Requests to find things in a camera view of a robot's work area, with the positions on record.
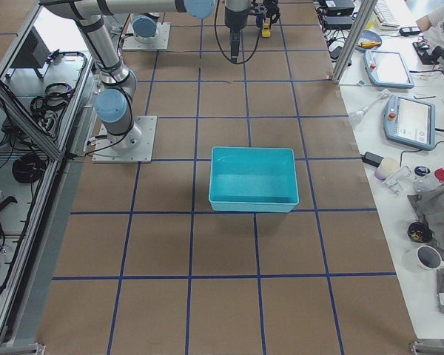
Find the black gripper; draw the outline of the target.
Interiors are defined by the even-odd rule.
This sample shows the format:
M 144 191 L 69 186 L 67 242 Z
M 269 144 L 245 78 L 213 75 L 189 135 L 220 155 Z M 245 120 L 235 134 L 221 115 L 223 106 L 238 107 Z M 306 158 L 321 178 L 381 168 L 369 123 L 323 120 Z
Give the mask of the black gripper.
M 252 15 L 257 16 L 257 26 L 263 26 L 263 18 L 269 18 L 269 25 L 272 26 L 280 17 L 278 0 L 252 1 Z
M 238 60 L 241 42 L 241 31 L 247 24 L 249 13 L 249 0 L 225 1 L 225 25 L 229 29 L 231 62 L 236 62 Z

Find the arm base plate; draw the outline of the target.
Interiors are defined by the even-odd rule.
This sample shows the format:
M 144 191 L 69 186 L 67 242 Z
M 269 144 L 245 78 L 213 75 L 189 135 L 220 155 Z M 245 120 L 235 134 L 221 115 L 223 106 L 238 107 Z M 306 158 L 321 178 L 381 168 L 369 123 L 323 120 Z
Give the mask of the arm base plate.
M 96 149 L 92 156 L 95 163 L 150 163 L 155 142 L 155 133 L 158 117 L 156 115 L 138 115 L 133 117 L 134 126 L 127 136 L 118 144 L 104 148 L 116 143 L 120 138 L 110 136 L 98 140 Z
M 133 26 L 130 24 L 127 28 L 122 49 L 123 51 L 165 51 L 169 44 L 170 27 L 169 22 L 157 23 L 155 35 L 144 37 L 135 34 Z

